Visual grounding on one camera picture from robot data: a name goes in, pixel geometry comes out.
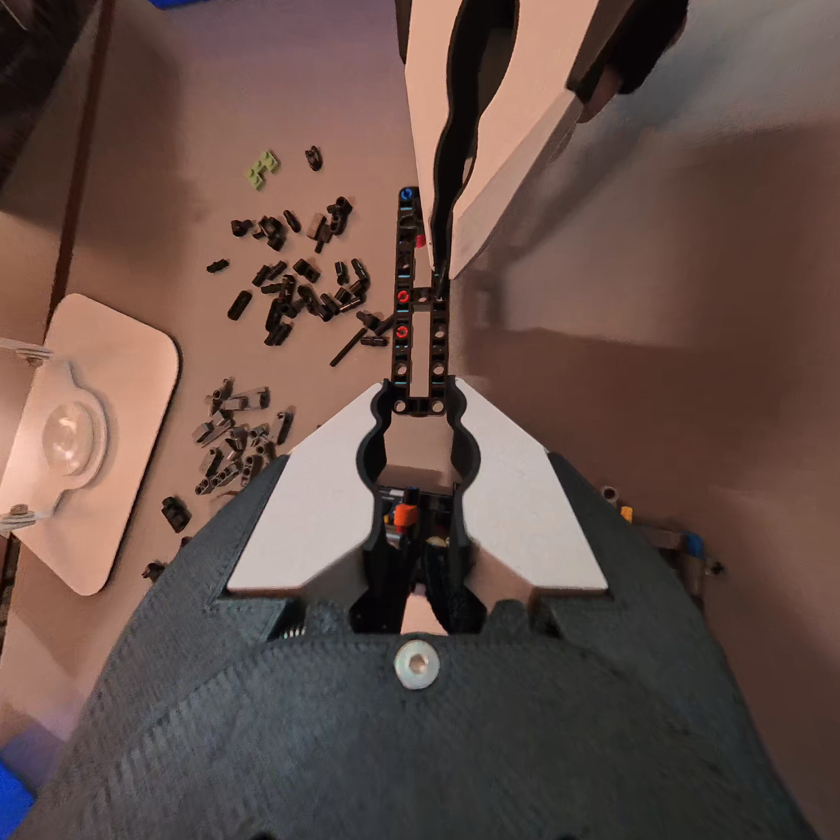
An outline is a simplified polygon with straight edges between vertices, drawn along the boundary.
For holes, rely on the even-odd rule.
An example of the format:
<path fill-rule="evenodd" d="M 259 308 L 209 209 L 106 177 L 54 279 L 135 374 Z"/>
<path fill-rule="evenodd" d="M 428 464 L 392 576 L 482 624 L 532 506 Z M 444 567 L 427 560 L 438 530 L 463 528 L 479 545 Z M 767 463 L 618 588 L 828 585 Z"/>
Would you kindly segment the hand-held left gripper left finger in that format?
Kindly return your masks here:
<path fill-rule="evenodd" d="M 234 594 L 354 604 L 364 557 L 383 534 L 377 480 L 394 395 L 388 381 L 357 396 L 291 450 L 228 581 Z"/>

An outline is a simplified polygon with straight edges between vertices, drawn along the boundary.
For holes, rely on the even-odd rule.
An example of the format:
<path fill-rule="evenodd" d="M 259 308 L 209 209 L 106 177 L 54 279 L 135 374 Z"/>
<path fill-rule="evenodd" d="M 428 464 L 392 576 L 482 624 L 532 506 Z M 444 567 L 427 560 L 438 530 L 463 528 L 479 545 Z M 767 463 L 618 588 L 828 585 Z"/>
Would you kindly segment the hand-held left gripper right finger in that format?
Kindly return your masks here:
<path fill-rule="evenodd" d="M 460 378 L 449 378 L 454 494 L 449 574 L 484 607 L 599 596 L 608 583 L 551 453 Z"/>

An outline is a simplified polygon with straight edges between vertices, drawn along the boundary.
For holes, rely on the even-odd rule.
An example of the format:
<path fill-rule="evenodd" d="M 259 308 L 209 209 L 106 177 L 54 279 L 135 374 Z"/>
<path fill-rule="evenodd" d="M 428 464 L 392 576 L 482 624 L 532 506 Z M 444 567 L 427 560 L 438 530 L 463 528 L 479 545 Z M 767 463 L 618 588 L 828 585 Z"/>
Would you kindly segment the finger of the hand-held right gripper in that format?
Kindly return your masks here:
<path fill-rule="evenodd" d="M 449 277 L 487 245 L 520 186 L 560 130 L 580 117 L 572 85 L 607 41 L 607 2 L 519 2 L 507 69 L 477 123 L 476 157 L 455 201 Z"/>
<path fill-rule="evenodd" d="M 487 8 L 483 2 L 396 2 L 395 20 L 430 258 L 439 278 L 454 279 L 462 270 L 455 205 L 475 152 Z"/>

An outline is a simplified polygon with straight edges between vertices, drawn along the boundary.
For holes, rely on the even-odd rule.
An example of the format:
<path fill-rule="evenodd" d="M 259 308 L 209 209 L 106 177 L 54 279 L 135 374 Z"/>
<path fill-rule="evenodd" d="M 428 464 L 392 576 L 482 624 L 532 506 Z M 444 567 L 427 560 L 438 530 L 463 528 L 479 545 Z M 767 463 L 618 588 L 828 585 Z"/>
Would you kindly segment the black lego frame assembly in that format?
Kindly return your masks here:
<path fill-rule="evenodd" d="M 395 414 L 443 417 L 447 412 L 449 300 L 435 268 L 417 280 L 427 246 L 417 185 L 399 192 L 396 216 L 391 383 Z"/>

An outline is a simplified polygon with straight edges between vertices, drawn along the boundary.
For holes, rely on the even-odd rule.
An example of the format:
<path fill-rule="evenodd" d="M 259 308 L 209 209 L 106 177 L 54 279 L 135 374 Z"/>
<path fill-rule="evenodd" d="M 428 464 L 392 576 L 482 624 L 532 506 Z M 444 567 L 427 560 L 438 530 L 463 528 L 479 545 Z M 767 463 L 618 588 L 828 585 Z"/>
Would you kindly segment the pile of black lego pieces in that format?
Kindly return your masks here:
<path fill-rule="evenodd" d="M 306 237 L 313 243 L 315 256 L 334 238 L 342 236 L 354 210 L 347 196 L 339 195 L 325 209 L 316 213 L 306 230 Z M 275 253 L 281 252 L 289 232 L 302 233 L 300 219 L 285 209 L 283 219 L 264 215 L 259 219 L 235 218 L 229 223 L 232 236 L 237 239 L 251 237 L 267 245 Z M 363 311 L 371 276 L 363 262 L 352 258 L 350 264 L 343 260 L 334 263 L 337 290 L 332 293 L 317 288 L 322 277 L 321 270 L 311 259 L 300 257 L 291 265 L 284 259 L 273 264 L 260 266 L 250 281 L 250 288 L 239 291 L 227 308 L 227 320 L 236 322 L 247 311 L 258 292 L 269 298 L 269 308 L 263 330 L 264 344 L 268 347 L 281 346 L 290 336 L 294 321 L 302 312 L 307 312 L 322 322 L 330 322 L 346 313 L 353 313 L 362 325 L 352 339 L 330 361 L 335 367 L 357 344 L 373 348 L 388 346 L 387 333 L 393 325 L 393 317 L 380 318 Z"/>

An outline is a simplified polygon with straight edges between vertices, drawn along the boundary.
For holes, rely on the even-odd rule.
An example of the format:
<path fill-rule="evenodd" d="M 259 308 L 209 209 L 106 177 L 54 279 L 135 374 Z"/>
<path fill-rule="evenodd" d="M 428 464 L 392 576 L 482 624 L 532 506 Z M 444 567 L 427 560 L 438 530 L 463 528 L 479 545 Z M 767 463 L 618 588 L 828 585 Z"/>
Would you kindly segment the pile of grey lego pieces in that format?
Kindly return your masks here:
<path fill-rule="evenodd" d="M 207 417 L 192 434 L 201 450 L 193 494 L 246 488 L 280 456 L 295 421 L 293 406 L 274 406 L 268 386 L 241 390 L 232 377 L 205 396 Z"/>

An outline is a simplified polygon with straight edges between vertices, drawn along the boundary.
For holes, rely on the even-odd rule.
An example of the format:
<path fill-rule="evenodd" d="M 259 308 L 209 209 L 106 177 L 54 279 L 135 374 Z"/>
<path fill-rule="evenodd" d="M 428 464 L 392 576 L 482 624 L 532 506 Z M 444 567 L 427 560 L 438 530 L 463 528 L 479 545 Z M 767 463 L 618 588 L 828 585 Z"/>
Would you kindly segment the multicoloured lego chassis model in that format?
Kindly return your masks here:
<path fill-rule="evenodd" d="M 427 583 L 440 584 L 448 565 L 449 533 L 454 511 L 454 493 L 420 490 L 417 487 L 380 486 L 383 522 L 388 543 L 414 558 L 409 581 L 413 592 Z M 655 526 L 635 518 L 634 509 L 625 504 L 612 486 L 601 488 L 602 498 L 618 510 L 677 574 L 690 597 L 702 605 L 707 580 L 726 573 L 704 540 L 693 532 Z"/>

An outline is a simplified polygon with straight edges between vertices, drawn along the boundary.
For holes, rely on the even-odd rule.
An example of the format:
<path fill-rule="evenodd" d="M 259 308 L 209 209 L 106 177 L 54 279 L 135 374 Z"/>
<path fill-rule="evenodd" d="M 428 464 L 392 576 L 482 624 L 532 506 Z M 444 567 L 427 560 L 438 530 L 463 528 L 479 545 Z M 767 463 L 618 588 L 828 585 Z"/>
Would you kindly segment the white desk stand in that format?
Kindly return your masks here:
<path fill-rule="evenodd" d="M 73 592 L 107 583 L 180 374 L 174 341 L 88 297 L 55 310 L 2 475 L 2 533 Z"/>

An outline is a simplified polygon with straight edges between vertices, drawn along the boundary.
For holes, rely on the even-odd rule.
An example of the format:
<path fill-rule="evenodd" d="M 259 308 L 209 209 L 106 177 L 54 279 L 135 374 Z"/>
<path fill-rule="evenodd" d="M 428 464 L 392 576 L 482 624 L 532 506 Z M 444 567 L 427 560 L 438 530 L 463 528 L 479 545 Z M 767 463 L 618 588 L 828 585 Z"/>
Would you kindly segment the blue plastic bin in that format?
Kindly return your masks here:
<path fill-rule="evenodd" d="M 35 798 L 4 757 L 1 748 L 1 812 L 2 819 L 11 820 L 12 815 L 26 814 Z"/>

